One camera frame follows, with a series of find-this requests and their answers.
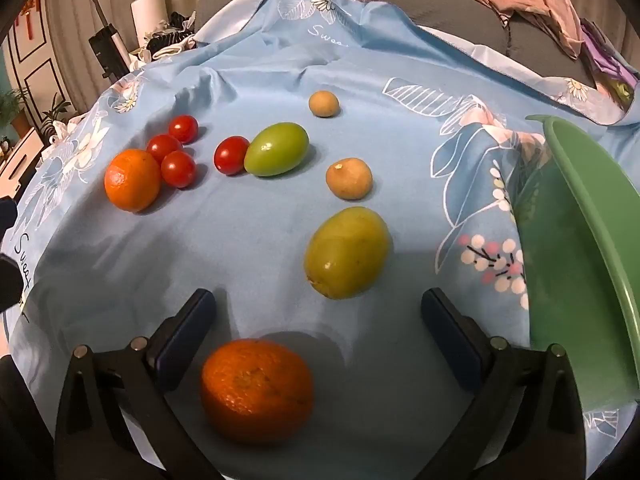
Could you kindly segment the large tan longan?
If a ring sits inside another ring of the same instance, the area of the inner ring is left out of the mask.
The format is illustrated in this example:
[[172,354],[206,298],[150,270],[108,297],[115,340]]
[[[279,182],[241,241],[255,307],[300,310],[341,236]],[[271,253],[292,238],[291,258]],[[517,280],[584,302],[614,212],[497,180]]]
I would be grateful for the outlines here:
[[326,170],[326,185],[341,200],[361,200],[372,190],[373,176],[363,160],[344,158]]

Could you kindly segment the yellow-green round fruit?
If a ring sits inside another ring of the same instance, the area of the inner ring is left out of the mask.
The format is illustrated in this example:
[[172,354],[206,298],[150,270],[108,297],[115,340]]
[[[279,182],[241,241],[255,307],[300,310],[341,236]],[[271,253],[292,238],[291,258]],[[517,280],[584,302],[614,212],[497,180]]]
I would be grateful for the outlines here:
[[370,288],[390,253],[383,218],[367,207],[349,207],[322,223],[304,255],[311,287],[329,299],[352,298]]

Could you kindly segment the green oval fruit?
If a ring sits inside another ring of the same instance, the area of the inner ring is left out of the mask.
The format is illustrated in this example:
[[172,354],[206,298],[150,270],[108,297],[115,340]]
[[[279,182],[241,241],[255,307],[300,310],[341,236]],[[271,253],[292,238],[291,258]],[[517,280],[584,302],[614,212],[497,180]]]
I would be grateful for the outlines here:
[[309,148],[306,130],[295,122],[278,122],[255,136],[244,157],[244,169],[255,177],[285,174],[302,163]]

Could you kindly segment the purple clothing pile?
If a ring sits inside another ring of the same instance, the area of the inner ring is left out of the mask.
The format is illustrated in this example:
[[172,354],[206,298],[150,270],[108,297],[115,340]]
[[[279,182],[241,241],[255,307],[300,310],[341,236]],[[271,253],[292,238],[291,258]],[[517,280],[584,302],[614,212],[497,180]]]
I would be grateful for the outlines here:
[[607,94],[622,110],[628,110],[639,83],[639,71],[618,52],[600,27],[582,18],[582,58],[597,89]]

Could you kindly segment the green plastic bowl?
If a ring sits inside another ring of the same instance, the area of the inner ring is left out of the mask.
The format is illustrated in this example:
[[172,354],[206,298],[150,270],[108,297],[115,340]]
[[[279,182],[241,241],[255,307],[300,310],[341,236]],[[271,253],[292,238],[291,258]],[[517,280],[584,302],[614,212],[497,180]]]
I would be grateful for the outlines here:
[[536,116],[544,151],[514,200],[529,337],[568,353],[586,412],[639,397],[639,193],[581,128]]

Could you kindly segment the orange mandarin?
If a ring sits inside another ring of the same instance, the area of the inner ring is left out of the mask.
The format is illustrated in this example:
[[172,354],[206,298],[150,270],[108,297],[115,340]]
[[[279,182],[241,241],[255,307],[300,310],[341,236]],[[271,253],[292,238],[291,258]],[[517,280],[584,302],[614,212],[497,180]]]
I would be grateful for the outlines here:
[[267,339],[237,339],[201,370],[201,402],[221,436],[271,444],[293,437],[314,410],[314,378],[295,352]]
[[155,158],[147,151],[130,148],[116,155],[104,174],[108,200],[117,208],[141,212],[160,194],[162,175]]

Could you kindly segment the black upright vacuum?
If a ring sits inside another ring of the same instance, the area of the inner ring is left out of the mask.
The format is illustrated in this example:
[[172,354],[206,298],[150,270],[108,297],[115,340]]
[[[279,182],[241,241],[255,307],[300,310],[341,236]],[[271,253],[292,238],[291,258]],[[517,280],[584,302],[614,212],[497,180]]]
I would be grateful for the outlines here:
[[102,77],[112,84],[130,73],[129,53],[122,37],[107,18],[99,0],[91,0],[102,28],[89,38],[89,44],[103,70]]

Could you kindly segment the pink crumpled clothing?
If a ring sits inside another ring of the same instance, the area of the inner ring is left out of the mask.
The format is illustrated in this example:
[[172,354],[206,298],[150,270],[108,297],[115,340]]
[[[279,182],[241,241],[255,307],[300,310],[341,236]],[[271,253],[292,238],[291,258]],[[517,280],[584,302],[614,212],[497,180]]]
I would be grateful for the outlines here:
[[570,0],[475,0],[498,15],[503,27],[514,14],[545,32],[572,60],[582,52],[580,17]]

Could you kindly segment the white paper roll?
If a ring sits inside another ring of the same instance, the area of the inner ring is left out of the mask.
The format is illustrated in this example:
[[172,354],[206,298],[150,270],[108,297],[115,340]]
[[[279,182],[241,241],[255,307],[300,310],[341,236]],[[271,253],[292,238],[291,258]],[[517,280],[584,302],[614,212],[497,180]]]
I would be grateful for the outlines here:
[[134,0],[131,3],[131,15],[140,47],[148,41],[160,23],[168,22],[165,0]]

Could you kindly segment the blue floral cloth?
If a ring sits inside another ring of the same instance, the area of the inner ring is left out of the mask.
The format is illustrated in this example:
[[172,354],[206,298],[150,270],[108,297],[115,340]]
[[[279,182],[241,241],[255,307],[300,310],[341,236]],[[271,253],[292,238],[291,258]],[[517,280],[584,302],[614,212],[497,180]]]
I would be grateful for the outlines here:
[[[441,289],[489,337],[547,350],[530,344],[514,212],[544,151],[535,118],[584,130],[639,192],[638,107],[416,26],[381,1],[233,0],[195,41],[108,88],[23,198],[2,206],[2,274],[17,280],[1,297],[2,477],[59,479],[56,415],[76,347],[107,352],[151,337],[202,288],[215,321],[165,398],[218,479],[421,479],[473,399],[422,320],[424,292]],[[311,113],[319,90],[336,95],[336,116]],[[115,207],[108,164],[146,151],[180,115],[200,126],[181,150],[196,163],[192,184],[162,177],[145,210]],[[278,122],[306,130],[300,165],[269,178],[216,169],[222,140],[252,142]],[[361,200],[326,185],[329,166],[351,157],[373,176]],[[323,222],[356,206],[383,218],[390,253],[370,288],[329,299],[306,279],[306,248]],[[297,353],[314,378],[314,410],[288,440],[229,440],[204,411],[205,360],[250,338]],[[630,455],[638,422],[639,398],[582,408],[585,478]]]

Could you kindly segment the cherry tomato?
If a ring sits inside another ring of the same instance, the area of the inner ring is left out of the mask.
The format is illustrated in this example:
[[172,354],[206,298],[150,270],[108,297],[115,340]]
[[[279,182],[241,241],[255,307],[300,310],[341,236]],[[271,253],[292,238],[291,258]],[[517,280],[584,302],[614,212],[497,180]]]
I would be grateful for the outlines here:
[[156,160],[160,165],[164,158],[172,152],[181,151],[182,144],[179,140],[174,138],[168,133],[158,134],[153,136],[146,144],[146,151]]
[[196,163],[183,151],[173,151],[166,155],[160,165],[164,181],[173,188],[187,188],[196,175]]
[[180,115],[171,119],[167,133],[181,144],[189,144],[198,136],[198,121],[190,115]]
[[244,158],[250,141],[242,136],[228,136],[216,148],[213,162],[225,176],[235,176],[244,170]]

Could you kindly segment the potted plant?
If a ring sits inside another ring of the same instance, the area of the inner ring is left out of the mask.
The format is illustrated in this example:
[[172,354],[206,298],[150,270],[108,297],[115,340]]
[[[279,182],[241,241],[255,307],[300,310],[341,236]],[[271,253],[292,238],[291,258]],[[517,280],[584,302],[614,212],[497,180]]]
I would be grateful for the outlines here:
[[[61,115],[66,114],[71,106],[70,101],[55,93],[50,110],[43,113],[43,120],[40,126],[36,127],[44,144],[48,144],[50,137],[55,134],[53,123]],[[24,96],[20,90],[11,89],[1,95],[1,127],[6,125],[12,126],[20,140],[25,139],[32,128],[32,124],[26,116]]]

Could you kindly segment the small tan longan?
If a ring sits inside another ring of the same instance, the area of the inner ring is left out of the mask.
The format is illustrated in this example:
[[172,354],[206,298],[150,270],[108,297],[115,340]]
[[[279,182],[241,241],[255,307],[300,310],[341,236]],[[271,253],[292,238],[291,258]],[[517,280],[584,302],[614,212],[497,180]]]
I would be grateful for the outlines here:
[[326,90],[314,92],[308,100],[308,106],[311,113],[320,118],[331,118],[340,112],[336,95]]

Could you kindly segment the cluttered side pile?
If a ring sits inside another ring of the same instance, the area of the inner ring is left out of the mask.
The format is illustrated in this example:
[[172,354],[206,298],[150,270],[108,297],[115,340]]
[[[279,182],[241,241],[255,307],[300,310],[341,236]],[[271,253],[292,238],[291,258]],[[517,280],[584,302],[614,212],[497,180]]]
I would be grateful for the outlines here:
[[161,20],[156,29],[143,36],[143,46],[129,55],[129,70],[133,72],[146,64],[168,58],[196,46],[193,39],[196,12],[186,18],[172,12],[168,20]]

